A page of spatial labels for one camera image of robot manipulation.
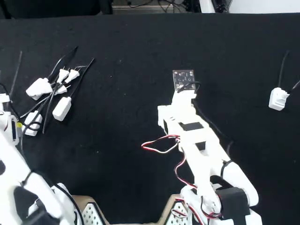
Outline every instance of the white plastic clip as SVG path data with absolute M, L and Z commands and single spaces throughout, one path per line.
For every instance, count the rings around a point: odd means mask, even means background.
M 282 90 L 278 87 L 274 88 L 270 95 L 269 107 L 278 111 L 283 110 L 285 107 L 286 99 L 289 96 L 290 94 L 288 94 L 285 90 Z

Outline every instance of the red wire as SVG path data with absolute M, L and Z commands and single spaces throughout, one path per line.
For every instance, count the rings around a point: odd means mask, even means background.
M 186 185 L 191 186 L 192 188 L 197 189 L 197 186 L 196 186 L 196 185 L 191 184 L 191 183 L 185 181 L 184 179 L 180 178 L 180 177 L 178 176 L 178 174 L 177 174 L 177 169 L 178 169 L 179 167 L 181 167 L 181 166 L 185 163 L 185 161 L 186 161 L 186 156 L 184 155 L 183 160 L 180 161 L 180 162 L 175 166 L 175 168 L 174 168 L 175 175 L 176 175 L 176 177 L 177 177 L 181 182 L 185 183 Z
M 155 151 L 155 152 L 162 153 L 162 154 L 163 153 L 168 153 L 169 151 L 171 151 L 173 148 L 175 148 L 178 145 L 178 141 L 180 140 L 179 137 L 180 137 L 179 135 L 165 135 L 165 136 L 162 136 L 162 137 L 160 137 L 160 138 L 158 138 L 158 139 L 156 139 L 154 141 L 145 142 L 145 143 L 141 144 L 141 147 L 143 149 L 145 149 L 145 150 Z M 171 147 L 169 150 L 164 151 L 164 152 L 163 151 L 159 151 L 159 150 L 154 149 L 154 148 L 146 147 L 149 144 L 153 144 L 154 142 L 156 142 L 158 140 L 161 140 L 161 139 L 165 139 L 165 138 L 176 138 L 177 144 L 174 145 L 173 147 Z
M 184 216 L 184 217 L 187 216 L 186 214 L 184 214 L 184 213 L 182 213 L 182 212 L 180 212 L 180 211 L 178 211 L 178 210 L 173 210 L 173 209 L 172 209 L 172 211 L 173 211 L 173 212 L 176 212 L 176 213 L 178 213 L 179 215 L 182 215 L 182 216 Z
M 198 216 L 198 214 L 196 213 L 196 211 L 191 206 L 188 206 L 188 207 L 192 211 L 192 213 L 195 215 L 195 217 L 197 218 L 197 220 L 200 223 L 200 225 L 203 225 L 202 220 L 200 219 L 200 217 Z

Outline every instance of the black chair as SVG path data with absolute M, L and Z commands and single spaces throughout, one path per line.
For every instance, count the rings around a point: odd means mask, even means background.
M 112 14 L 111 0 L 0 0 L 12 18 Z

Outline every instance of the floor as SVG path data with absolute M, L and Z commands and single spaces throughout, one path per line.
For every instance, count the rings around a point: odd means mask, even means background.
M 176 5 L 161 0 L 114 0 L 112 7 L 114 14 L 157 14 L 157 13 L 187 13 L 184 7 L 178 6 L 183 0 L 175 0 Z

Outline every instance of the perforated metal plate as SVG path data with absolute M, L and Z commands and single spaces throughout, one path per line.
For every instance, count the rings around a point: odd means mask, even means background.
M 84 225 L 105 225 L 100 212 L 93 203 L 88 203 L 82 212 Z
M 181 202 L 175 203 L 172 209 L 175 209 L 186 215 L 188 214 L 187 210 L 184 208 L 184 206 Z M 169 218 L 166 220 L 165 225 L 188 225 L 188 218 L 187 217 L 186 218 L 178 218 L 170 212 Z

